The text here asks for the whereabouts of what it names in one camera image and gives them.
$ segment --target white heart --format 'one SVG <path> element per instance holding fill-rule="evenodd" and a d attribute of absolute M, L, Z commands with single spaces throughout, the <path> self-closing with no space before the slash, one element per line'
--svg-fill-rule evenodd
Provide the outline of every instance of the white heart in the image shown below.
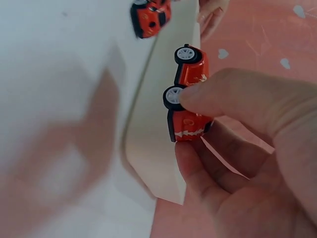
<path fill-rule="evenodd" d="M 219 49 L 218 52 L 219 52 L 218 58 L 221 60 L 224 58 L 227 58 L 229 55 L 228 51 L 226 51 L 225 49 Z"/>
<path fill-rule="evenodd" d="M 304 12 L 304 9 L 302 6 L 300 5 L 296 5 L 294 8 L 293 8 L 293 11 L 296 13 L 296 15 L 298 15 L 299 17 L 301 18 L 306 18 L 306 15 L 305 15 L 305 12 Z"/>
<path fill-rule="evenodd" d="M 286 68 L 286 69 L 290 69 L 291 68 L 287 58 L 281 59 L 281 65 L 283 65 L 283 67 Z"/>

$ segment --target black tire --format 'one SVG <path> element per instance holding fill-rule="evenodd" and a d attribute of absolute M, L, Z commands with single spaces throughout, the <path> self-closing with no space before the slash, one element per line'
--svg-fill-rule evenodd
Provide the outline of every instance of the black tire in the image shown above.
<path fill-rule="evenodd" d="M 171 142 L 176 142 L 173 115 L 174 115 L 174 111 L 168 110 L 168 113 L 167 113 L 167 124 L 168 124 L 169 138 L 170 138 Z"/>
<path fill-rule="evenodd" d="M 146 3 L 139 5 L 139 4 L 135 4 L 135 0 L 134 0 L 132 7 L 136 9 L 144 9 L 144 8 L 147 8 L 148 3 L 149 1 L 147 0 Z"/>
<path fill-rule="evenodd" d="M 213 123 L 213 121 L 210 121 L 210 122 L 208 122 L 208 123 L 205 125 L 204 133 L 207 133 L 207 132 L 210 130 L 210 127 L 211 127 L 212 123 Z"/>
<path fill-rule="evenodd" d="M 190 49 L 190 50 L 192 50 L 192 51 L 194 52 L 193 57 L 190 58 L 190 59 L 181 59 L 181 58 L 177 55 L 177 53 L 178 53 L 180 50 L 182 50 L 182 49 Z M 196 50 L 195 48 L 192 48 L 192 47 L 190 47 L 190 46 L 187 46 L 187 45 L 178 48 L 178 49 L 175 51 L 175 54 L 174 54 L 175 62 L 176 62 L 177 64 L 183 64 L 183 63 L 198 63 L 199 61 L 202 60 L 202 57 L 203 57 L 203 55 L 202 55 L 202 53 L 201 53 L 200 51 L 198 51 L 198 50 Z"/>
<path fill-rule="evenodd" d="M 164 106 L 165 106 L 167 109 L 172 110 L 172 111 L 176 111 L 176 112 L 184 111 L 185 109 L 182 107 L 182 105 L 180 105 L 180 103 L 174 104 L 174 103 L 171 103 L 171 102 L 167 99 L 167 93 L 168 93 L 172 88 L 181 88 L 181 89 L 184 89 L 184 88 L 186 88 L 186 86 L 185 86 L 185 85 L 177 84 L 177 85 L 174 85 L 174 86 L 171 86 L 171 87 L 167 88 L 167 89 L 164 91 L 164 93 L 163 93 L 163 103 L 164 103 Z"/>
<path fill-rule="evenodd" d="M 137 38 L 143 39 L 143 30 L 139 23 L 137 9 L 133 6 L 130 9 L 130 15 L 131 15 L 131 21 L 132 21 L 135 36 Z"/>

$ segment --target white wall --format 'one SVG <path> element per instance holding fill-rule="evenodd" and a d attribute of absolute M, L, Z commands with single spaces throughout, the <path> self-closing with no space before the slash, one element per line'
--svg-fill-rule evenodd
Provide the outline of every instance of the white wall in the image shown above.
<path fill-rule="evenodd" d="M 175 50 L 184 44 L 200 47 L 200 26 L 196 21 L 199 3 L 180 1 L 172 7 L 173 18 L 155 43 L 140 85 L 125 149 L 128 161 L 153 195 L 183 204 L 186 183 L 178 169 L 174 143 L 170 141 L 162 95 L 175 78 Z"/>
<path fill-rule="evenodd" d="M 154 42 L 131 2 L 0 4 L 0 237 L 149 237 L 155 199 L 119 151 Z"/>

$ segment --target skin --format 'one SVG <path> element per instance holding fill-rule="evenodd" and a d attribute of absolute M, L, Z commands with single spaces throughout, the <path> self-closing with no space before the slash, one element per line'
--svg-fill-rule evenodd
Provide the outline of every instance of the skin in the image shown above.
<path fill-rule="evenodd" d="M 180 102 L 195 113 L 236 119 L 274 148 L 270 153 L 218 121 L 203 139 L 176 143 L 181 174 L 217 238 L 317 237 L 316 85 L 224 69 L 184 89 Z"/>
<path fill-rule="evenodd" d="M 206 41 L 220 24 L 229 5 L 229 0 L 199 0 L 200 12 L 197 21 L 201 26 L 201 40 Z"/>

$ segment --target die-cast car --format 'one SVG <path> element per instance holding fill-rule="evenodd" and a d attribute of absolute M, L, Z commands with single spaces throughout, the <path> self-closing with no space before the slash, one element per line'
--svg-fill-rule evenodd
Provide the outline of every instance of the die-cast car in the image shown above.
<path fill-rule="evenodd" d="M 204 82 L 209 77 L 209 64 L 205 52 L 185 44 L 175 51 L 178 64 L 174 85 L 163 93 L 163 103 L 168 109 L 167 124 L 172 142 L 194 140 L 208 132 L 213 119 L 185 110 L 178 96 L 187 86 Z"/>
<path fill-rule="evenodd" d="M 170 7 L 170 0 L 135 0 L 130 13 L 136 36 L 155 36 L 170 21 Z"/>

